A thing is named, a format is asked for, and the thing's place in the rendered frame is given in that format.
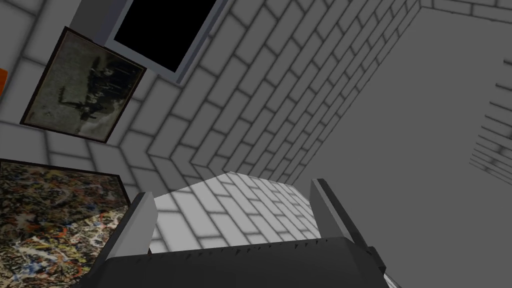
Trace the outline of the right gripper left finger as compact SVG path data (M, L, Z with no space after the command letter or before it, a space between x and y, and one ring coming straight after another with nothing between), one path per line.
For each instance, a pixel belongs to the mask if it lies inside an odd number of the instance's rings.
M99 254L99 261L142 255L149 250L158 211L152 192L136 195Z

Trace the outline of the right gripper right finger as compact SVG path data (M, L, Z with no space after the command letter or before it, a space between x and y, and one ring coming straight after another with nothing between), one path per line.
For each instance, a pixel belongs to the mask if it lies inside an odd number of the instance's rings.
M345 237L358 247L368 247L325 179L315 178L311 181L309 202L322 238Z

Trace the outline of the multicolour splatter painting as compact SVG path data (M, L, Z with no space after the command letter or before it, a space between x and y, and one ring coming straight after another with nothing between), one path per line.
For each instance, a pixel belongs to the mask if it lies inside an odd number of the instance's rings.
M116 174L0 158L0 288L72 288L131 201Z

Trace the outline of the grey-green dark-framed picture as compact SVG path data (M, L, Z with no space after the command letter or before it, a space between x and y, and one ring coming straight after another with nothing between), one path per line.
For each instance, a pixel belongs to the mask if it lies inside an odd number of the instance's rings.
M145 73L64 27L20 124L106 143Z

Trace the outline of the dark window with grey frame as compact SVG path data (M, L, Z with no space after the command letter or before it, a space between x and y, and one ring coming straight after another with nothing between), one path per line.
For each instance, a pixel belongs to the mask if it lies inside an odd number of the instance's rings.
M180 84L228 0L115 0L103 46Z

